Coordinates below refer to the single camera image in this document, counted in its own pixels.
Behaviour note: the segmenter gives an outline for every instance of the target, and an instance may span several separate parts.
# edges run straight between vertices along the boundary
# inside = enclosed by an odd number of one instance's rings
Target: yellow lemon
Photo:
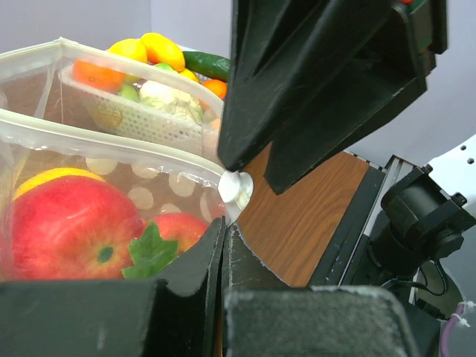
[[[147,50],[147,59],[152,64],[166,63],[174,71],[185,69],[185,57],[180,47],[159,33],[149,32],[141,37]]]
[[[38,175],[29,178],[27,181],[23,182],[20,187],[16,189],[15,196],[13,199],[19,198],[23,193],[34,189],[41,184],[49,182],[54,179],[58,179],[63,176],[85,176],[91,179],[97,179],[98,181],[104,181],[101,176],[98,176],[94,173],[91,173],[87,170],[77,169],[75,167],[58,167],[56,169],[51,169],[39,173]]]
[[[123,39],[113,44],[108,51],[112,54],[130,58],[131,60],[147,63],[147,50],[139,39]],[[126,75],[127,83],[134,83],[137,80],[139,80],[139,78],[131,76],[130,74]]]
[[[178,74],[180,74],[181,76],[184,76],[185,78],[188,78],[189,80],[200,83],[199,78],[190,69],[184,69],[182,72],[179,72]]]

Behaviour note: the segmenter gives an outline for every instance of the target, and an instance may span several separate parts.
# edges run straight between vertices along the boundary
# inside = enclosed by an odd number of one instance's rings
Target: white dot
[[[195,182],[185,177],[185,175],[170,174],[169,186],[180,197],[189,197],[195,190]]]
[[[135,175],[143,179],[153,179],[158,175],[158,171],[150,167],[145,167],[140,164],[132,164],[132,171]]]
[[[171,203],[166,203],[161,207],[161,213],[180,213],[181,210],[175,205],[172,205]]]
[[[139,210],[149,210],[154,205],[154,196],[143,187],[132,188],[127,196],[134,202]]]
[[[116,160],[109,158],[86,158],[86,166],[96,175],[108,175],[117,165]]]
[[[206,192],[204,192],[202,197],[200,198],[200,210],[202,211],[203,219],[210,223],[212,221],[212,218],[210,209],[208,208]]]

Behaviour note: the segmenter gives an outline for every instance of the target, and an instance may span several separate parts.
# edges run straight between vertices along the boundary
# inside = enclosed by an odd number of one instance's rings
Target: basket
[[[201,74],[197,77],[201,83],[208,79]],[[103,131],[173,147],[219,163],[216,155],[219,132],[209,123],[216,118],[221,119],[221,113],[212,113],[206,104],[202,103],[205,122],[198,124],[79,83],[72,76],[72,65],[61,70],[60,80],[80,94],[86,110]]]

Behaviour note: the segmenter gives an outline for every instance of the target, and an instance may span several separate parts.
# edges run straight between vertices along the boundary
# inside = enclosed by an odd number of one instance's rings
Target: green cucumber
[[[216,54],[184,51],[185,67],[213,80],[228,81],[230,60]]]

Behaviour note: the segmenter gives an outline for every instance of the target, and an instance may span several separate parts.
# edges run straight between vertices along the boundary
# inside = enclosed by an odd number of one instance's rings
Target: clear plastic bag
[[[12,112],[220,164],[223,101],[176,72],[58,39],[1,55],[0,90]]]
[[[0,146],[3,280],[121,278],[127,268],[147,277],[133,269],[133,242],[172,259],[212,219],[233,222],[250,195],[223,202],[218,186],[230,173],[188,152],[4,109]],[[146,244],[151,222],[161,241]],[[176,246],[165,254],[163,242]]]

